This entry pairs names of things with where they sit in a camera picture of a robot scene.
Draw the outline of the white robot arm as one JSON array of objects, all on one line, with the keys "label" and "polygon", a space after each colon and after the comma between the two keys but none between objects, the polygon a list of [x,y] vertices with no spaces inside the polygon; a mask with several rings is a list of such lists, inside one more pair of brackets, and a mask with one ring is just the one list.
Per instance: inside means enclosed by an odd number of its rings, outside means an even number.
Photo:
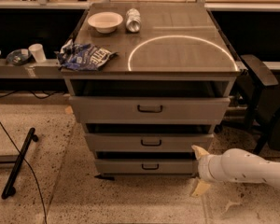
[{"label": "white robot arm", "polygon": [[266,184],[280,189],[280,162],[267,161],[240,148],[228,149],[221,155],[195,145],[192,149],[198,162],[192,197],[205,194],[215,182]]}]

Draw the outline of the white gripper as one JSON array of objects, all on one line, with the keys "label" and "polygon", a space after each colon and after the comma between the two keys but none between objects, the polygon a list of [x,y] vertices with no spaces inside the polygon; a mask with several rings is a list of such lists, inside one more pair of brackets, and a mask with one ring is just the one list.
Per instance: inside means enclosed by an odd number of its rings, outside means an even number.
[{"label": "white gripper", "polygon": [[209,162],[211,156],[208,155],[209,152],[203,147],[192,145],[191,148],[195,153],[195,157],[198,160],[198,173],[200,178],[196,178],[192,183],[191,197],[200,197],[205,194],[211,187],[211,182],[213,177],[209,171]]}]

